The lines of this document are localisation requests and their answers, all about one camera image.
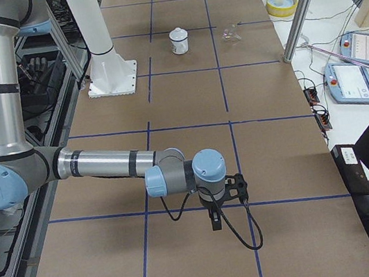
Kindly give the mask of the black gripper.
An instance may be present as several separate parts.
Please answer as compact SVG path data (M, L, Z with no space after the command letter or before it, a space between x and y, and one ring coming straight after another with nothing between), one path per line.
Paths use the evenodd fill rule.
M208 210L209 218L212 223L212 230L220 230L220 213L218 213L217 205L213 201L208 201L200 197L201 204Z

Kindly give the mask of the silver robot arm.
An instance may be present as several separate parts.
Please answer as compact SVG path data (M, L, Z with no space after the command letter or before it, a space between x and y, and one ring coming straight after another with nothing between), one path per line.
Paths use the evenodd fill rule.
M68 177L143 178L151 197L197 193L214 230L226 217L230 198L225 160L203 149L186 160L177 149L163 151L72 151L35 147L25 136L15 61L15 38L26 27L49 22L46 0L0 0L0 210L21 203L51 181Z

